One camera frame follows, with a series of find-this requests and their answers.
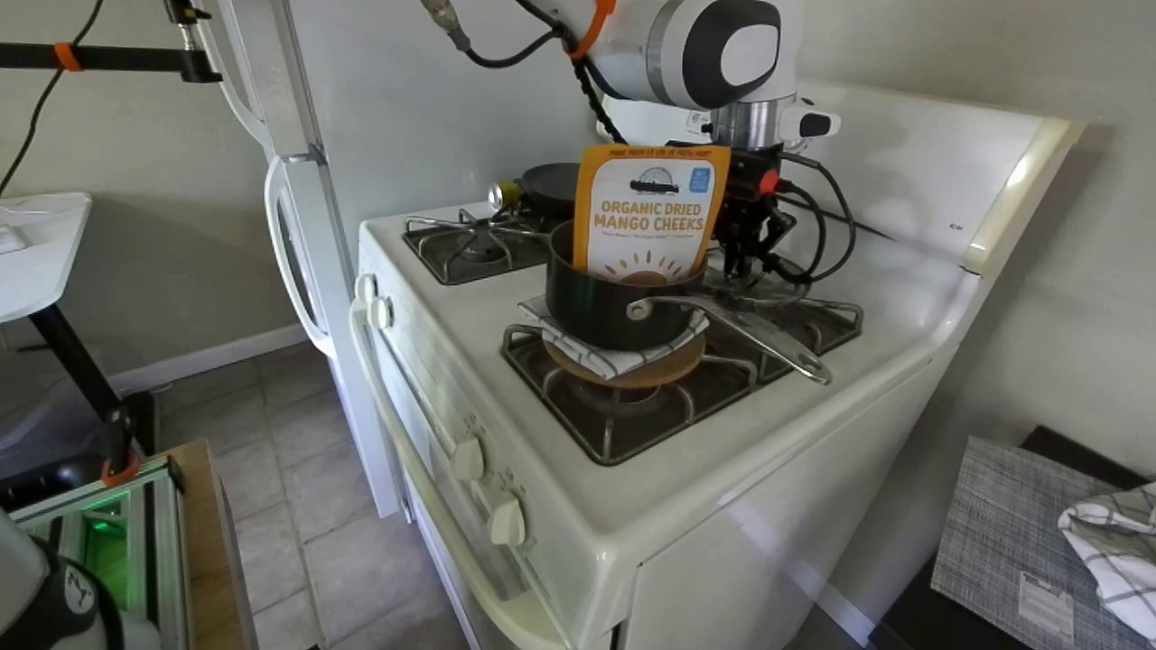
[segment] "baseboard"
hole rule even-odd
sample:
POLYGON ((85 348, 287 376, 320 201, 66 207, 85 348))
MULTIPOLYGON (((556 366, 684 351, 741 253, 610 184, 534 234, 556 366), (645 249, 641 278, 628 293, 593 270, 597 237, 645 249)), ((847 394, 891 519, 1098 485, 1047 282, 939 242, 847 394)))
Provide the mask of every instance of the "baseboard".
POLYGON ((826 584, 816 603, 857 646, 870 646, 874 620, 847 595, 826 584))
POLYGON ((144 366, 144 370, 119 373, 107 382, 115 388, 115 394, 156 389, 156 388, 178 382, 185 376, 198 376, 198 373, 210 373, 210 370, 219 370, 219 366, 234 366, 234 363, 261 357, 261 354, 270 354, 270 351, 280 351, 280 348, 296 348, 303 339, 308 337, 303 337, 301 327, 270 328, 270 333, 261 333, 261 337, 232 339, 232 345, 219 345, 219 348, 205 348, 205 351, 165 357, 165 363, 156 363, 156 366, 144 366))

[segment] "gray tile floor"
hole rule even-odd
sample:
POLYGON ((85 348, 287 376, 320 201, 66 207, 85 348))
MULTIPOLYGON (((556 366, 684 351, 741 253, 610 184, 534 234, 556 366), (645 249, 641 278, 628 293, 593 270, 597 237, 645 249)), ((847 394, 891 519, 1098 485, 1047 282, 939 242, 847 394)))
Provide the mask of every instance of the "gray tile floor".
POLYGON ((174 382, 160 437, 214 448, 264 650, 464 646, 419 536, 374 517, 311 348, 174 382))

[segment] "wall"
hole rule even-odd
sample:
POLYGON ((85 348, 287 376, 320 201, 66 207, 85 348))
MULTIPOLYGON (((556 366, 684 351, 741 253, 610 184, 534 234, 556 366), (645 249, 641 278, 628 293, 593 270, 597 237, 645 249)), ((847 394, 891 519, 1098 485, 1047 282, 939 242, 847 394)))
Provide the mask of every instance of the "wall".
MULTIPOLYGON (((4 0, 0 40, 71 40, 85 11, 85 0, 4 0)), ((160 0, 107 0, 85 45, 180 40, 160 0)), ((42 80, 0 74, 0 165, 42 80)), ((293 322, 261 222, 261 175, 261 152, 215 86, 81 74, 50 99, 10 194, 81 187, 97 200, 62 306, 97 363, 124 373, 293 322)), ((27 327, 7 327, 0 354, 34 339, 27 327)))
POLYGON ((868 619, 934 546, 967 434, 1047 422, 1156 473, 1153 26, 1145 0, 808 0, 805 77, 1091 123, 834 573, 868 619))

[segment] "towel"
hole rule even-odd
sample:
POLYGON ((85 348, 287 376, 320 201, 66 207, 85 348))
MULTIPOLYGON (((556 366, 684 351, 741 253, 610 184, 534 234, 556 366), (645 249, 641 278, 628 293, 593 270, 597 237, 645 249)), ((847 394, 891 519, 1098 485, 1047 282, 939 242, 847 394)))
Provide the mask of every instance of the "towel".
POLYGON ((663 348, 649 348, 649 351, 602 351, 582 339, 569 339, 561 333, 561 327, 552 322, 545 296, 525 301, 521 305, 525 319, 531 327, 540 328, 540 339, 552 345, 561 354, 567 354, 573 366, 588 370, 598 379, 617 379, 626 373, 634 373, 641 366, 663 363, 667 354, 684 351, 687 345, 692 345, 712 322, 692 312, 687 333, 663 348))
POLYGON ((1057 512, 1057 532, 1094 577, 1094 595, 1156 646, 1156 485, 1057 512))

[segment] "white refrigerator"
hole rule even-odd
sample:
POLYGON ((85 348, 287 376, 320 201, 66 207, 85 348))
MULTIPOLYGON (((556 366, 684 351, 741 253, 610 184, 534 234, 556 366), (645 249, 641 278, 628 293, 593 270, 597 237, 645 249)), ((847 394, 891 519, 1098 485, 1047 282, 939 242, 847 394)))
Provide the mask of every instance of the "white refrigerator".
MULTIPOLYGON (((210 0, 202 40, 224 95, 267 152, 264 209, 278 270, 311 345, 332 363, 358 457, 385 517, 396 473, 351 357, 343 313, 354 227, 482 200, 497 177, 573 158, 588 104, 561 46, 486 74, 470 65, 419 0, 210 0)), ((540 32, 516 4, 457 8, 474 45, 510 53, 540 32)))

